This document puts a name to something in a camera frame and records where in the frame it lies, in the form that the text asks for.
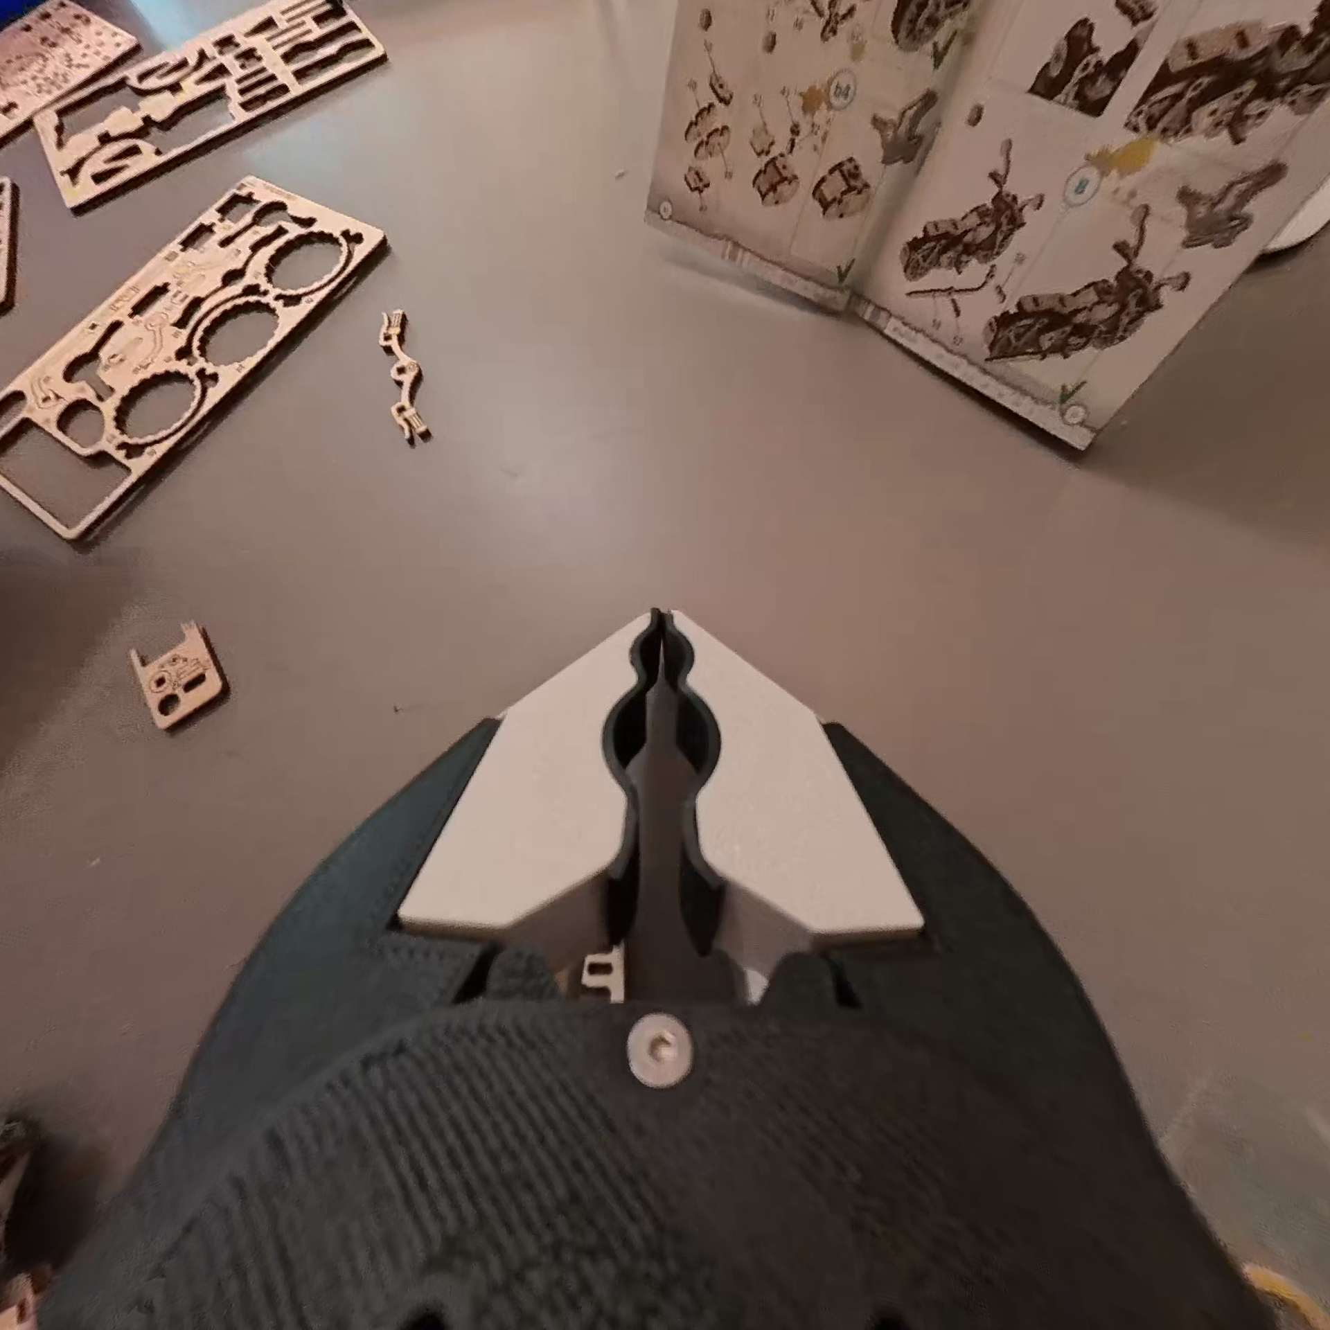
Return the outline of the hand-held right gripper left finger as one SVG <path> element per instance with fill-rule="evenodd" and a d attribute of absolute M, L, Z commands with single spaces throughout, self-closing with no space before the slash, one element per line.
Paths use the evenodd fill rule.
<path fill-rule="evenodd" d="M 510 704 L 489 730 L 439 837 L 395 912 L 424 941 L 538 956 L 560 996 L 622 998 L 613 947 L 639 883 L 639 793 L 659 672 L 650 608 Z"/>

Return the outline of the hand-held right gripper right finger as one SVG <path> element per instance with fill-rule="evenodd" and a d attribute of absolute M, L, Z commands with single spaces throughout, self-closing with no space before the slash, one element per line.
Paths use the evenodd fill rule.
<path fill-rule="evenodd" d="M 820 716 L 680 611 L 667 615 L 684 799 L 680 901 L 757 1004 L 792 955 L 920 939 L 924 920 Z"/>

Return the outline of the small square wooden part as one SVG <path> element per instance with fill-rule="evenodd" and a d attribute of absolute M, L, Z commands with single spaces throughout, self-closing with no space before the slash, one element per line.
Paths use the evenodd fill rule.
<path fill-rule="evenodd" d="M 158 730 L 171 730 L 225 696 L 224 670 L 199 623 L 180 623 L 180 640 L 165 653 L 145 661 L 129 649 L 127 658 Z"/>

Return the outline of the long curvy wooden part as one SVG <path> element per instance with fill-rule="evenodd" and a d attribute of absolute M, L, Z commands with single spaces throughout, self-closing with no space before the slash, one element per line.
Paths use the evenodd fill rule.
<path fill-rule="evenodd" d="M 395 384 L 395 401 L 388 407 L 391 423 L 404 436 L 406 446 L 430 438 L 430 428 L 415 407 L 415 393 L 422 379 L 420 364 L 406 352 L 404 344 L 406 314 L 402 308 L 381 314 L 378 347 L 391 357 L 388 377 Z"/>

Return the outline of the wooden puzzle sheet gear holes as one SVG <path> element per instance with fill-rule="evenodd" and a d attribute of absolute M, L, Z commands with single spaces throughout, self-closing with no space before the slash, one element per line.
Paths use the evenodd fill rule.
<path fill-rule="evenodd" d="M 35 433 L 118 482 L 76 517 L 9 472 L 1 491 L 60 540 L 89 538 L 385 246 L 379 229 L 244 176 L 1 387 L 3 454 Z"/>

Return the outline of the grey desk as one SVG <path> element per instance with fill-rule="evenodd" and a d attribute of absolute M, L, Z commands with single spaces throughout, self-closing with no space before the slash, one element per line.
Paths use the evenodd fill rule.
<path fill-rule="evenodd" d="M 1 387 L 248 174 L 386 235 L 89 551 L 1 494 L 1 1105 L 122 1182 L 35 1328 L 1275 1328 L 1169 1150 L 1278 1108 L 1328 1240 L 1328 235 L 1078 452 L 644 219 L 676 3 L 361 21 L 82 219 L 1 152 Z M 404 935 L 490 723 L 650 608 L 622 998 Z M 757 1004 L 694 945 L 672 611 L 920 939 Z M 180 623 L 225 696 L 158 730 Z"/>

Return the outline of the illustrated instruction booklet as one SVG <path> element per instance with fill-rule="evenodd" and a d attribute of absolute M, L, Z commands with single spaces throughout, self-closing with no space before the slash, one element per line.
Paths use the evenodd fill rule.
<path fill-rule="evenodd" d="M 679 3 L 648 224 L 1085 450 L 1328 180 L 1328 3 Z"/>

